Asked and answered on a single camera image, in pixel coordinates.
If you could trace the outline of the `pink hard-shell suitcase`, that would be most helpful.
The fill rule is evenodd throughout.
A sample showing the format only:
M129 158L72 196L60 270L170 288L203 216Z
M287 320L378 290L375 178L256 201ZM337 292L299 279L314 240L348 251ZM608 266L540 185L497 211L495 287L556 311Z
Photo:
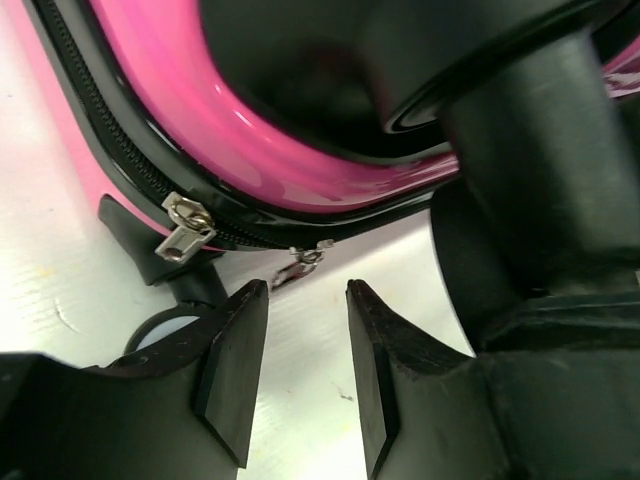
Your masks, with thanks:
M441 117L585 34L611 98L635 1L9 1L87 197L150 285L226 251L332 242L424 209Z

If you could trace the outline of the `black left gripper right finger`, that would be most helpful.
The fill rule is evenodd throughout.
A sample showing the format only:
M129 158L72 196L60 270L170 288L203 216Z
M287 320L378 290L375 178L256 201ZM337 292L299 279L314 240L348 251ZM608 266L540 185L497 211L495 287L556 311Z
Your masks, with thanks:
M467 356L348 284L371 479L635 479L639 298L538 298Z

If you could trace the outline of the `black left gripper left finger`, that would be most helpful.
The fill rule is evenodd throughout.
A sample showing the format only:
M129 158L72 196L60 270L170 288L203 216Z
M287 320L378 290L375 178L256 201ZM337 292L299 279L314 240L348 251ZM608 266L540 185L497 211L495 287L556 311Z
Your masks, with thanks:
M1 357L5 479L233 479L245 468L268 323L253 280L105 367Z

